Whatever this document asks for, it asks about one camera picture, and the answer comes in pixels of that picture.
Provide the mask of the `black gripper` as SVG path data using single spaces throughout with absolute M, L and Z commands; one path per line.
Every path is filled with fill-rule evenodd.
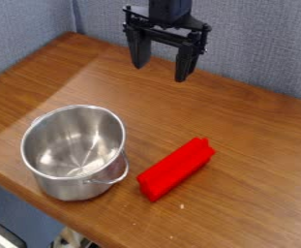
M 193 16 L 194 0 L 149 0 L 147 6 L 127 4 L 125 33 L 133 63 L 142 69 L 151 60 L 151 40 L 179 48 L 175 79 L 194 72 L 199 53 L 206 52 L 209 23 Z

